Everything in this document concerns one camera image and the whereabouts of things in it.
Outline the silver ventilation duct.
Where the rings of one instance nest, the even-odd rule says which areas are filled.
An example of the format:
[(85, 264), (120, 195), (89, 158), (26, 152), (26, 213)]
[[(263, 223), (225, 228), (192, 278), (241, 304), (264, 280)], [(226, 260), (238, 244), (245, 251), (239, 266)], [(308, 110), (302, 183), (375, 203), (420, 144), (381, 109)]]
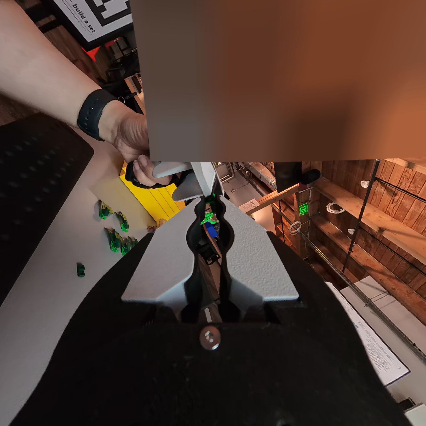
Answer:
[(245, 167), (272, 190), (277, 190), (275, 176), (259, 162), (244, 162)]

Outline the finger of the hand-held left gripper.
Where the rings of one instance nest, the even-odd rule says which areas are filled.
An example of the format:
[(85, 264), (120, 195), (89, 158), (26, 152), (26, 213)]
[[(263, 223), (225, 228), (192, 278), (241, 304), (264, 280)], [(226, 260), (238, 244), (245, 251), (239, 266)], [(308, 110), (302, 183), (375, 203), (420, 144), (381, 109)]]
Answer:
[(196, 196), (209, 197), (216, 180), (216, 169), (212, 162), (191, 162), (195, 175), (194, 188)]
[(181, 173), (173, 192), (173, 201), (181, 202), (202, 197), (203, 191), (193, 169)]

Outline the yellow plastic bin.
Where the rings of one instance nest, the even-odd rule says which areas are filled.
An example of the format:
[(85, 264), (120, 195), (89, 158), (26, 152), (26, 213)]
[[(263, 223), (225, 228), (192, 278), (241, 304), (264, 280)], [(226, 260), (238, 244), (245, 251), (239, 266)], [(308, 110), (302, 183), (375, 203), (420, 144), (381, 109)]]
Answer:
[(124, 162), (120, 179), (156, 222), (161, 219), (168, 221), (185, 208), (184, 201), (176, 202), (172, 198), (172, 194), (177, 188), (175, 184), (160, 189), (139, 188), (125, 179), (126, 167), (127, 163)]

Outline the person's left forearm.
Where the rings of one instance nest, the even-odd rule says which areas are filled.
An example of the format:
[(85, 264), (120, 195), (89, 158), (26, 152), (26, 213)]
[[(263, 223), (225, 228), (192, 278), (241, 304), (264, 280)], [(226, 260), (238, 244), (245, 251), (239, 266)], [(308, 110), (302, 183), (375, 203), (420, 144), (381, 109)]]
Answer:
[(0, 2), (0, 91), (78, 128), (87, 96), (99, 86), (38, 30), (15, 1)]

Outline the black framed white sign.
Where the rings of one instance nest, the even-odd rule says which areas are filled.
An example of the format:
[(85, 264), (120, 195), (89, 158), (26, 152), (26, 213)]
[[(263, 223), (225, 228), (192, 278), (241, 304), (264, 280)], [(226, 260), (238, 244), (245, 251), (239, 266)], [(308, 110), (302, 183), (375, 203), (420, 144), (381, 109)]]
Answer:
[(129, 0), (42, 1), (85, 50), (133, 30)]

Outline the person's left hand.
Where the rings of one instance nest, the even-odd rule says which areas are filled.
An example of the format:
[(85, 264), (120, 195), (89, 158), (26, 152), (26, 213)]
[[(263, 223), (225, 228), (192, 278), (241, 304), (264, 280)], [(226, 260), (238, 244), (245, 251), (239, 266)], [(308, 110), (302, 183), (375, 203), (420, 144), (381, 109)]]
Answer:
[(118, 100), (109, 102), (99, 119), (99, 136), (113, 145), (126, 163), (133, 162), (136, 179), (143, 185), (168, 185), (171, 176), (154, 178), (150, 159), (146, 116), (138, 114)]

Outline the black perforated chair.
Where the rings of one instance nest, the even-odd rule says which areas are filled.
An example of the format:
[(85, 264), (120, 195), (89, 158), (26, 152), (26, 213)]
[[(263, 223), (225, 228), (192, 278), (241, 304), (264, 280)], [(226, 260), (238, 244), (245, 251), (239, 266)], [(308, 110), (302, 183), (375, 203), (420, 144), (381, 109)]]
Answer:
[(93, 154), (75, 131), (45, 114), (1, 126), (1, 304)]

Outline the scattered green lego pieces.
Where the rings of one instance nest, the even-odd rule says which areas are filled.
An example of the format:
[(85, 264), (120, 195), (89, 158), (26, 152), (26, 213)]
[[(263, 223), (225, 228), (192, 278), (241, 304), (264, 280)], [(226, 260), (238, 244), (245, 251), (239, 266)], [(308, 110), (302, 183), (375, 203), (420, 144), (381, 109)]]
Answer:
[[(112, 208), (102, 200), (97, 202), (97, 207), (99, 208), (99, 218), (101, 220), (106, 220), (109, 217), (115, 216), (118, 220), (121, 231), (125, 233), (129, 232), (129, 222), (121, 211), (113, 211)], [(112, 227), (104, 227), (104, 234), (106, 235), (110, 250), (113, 253), (120, 253), (122, 256), (129, 253), (129, 251), (138, 243), (137, 238), (129, 235), (123, 237)]]

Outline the black wristwatch band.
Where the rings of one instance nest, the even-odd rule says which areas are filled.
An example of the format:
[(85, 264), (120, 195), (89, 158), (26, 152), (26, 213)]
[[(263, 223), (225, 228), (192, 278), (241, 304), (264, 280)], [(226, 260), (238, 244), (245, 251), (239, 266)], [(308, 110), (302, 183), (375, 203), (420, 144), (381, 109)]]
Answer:
[(91, 92), (78, 113), (78, 128), (86, 135), (98, 141), (103, 141), (99, 134), (99, 121), (106, 105), (115, 100), (118, 99), (104, 89)]

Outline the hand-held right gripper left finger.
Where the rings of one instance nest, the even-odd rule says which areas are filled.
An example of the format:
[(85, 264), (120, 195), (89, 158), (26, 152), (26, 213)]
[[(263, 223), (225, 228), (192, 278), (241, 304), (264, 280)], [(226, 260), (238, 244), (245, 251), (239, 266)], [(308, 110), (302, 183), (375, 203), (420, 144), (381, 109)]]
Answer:
[(195, 198), (153, 235), (121, 300), (162, 304), (180, 313), (200, 308), (203, 298), (199, 255), (204, 196)]

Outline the white printed poster board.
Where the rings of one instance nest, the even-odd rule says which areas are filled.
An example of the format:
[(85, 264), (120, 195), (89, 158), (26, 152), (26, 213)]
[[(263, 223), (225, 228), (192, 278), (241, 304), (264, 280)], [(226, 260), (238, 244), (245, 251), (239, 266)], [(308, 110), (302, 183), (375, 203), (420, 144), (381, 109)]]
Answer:
[(325, 284), (338, 299), (361, 339), (376, 374), (384, 386), (389, 386), (411, 371), (376, 334), (351, 303), (330, 282)]

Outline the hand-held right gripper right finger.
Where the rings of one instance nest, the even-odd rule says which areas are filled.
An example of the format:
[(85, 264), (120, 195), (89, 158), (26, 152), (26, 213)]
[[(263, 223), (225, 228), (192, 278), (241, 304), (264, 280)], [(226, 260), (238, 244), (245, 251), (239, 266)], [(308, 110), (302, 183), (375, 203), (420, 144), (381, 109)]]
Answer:
[(220, 316), (241, 316), (268, 302), (299, 299), (267, 231), (224, 196), (216, 201), (220, 221)]

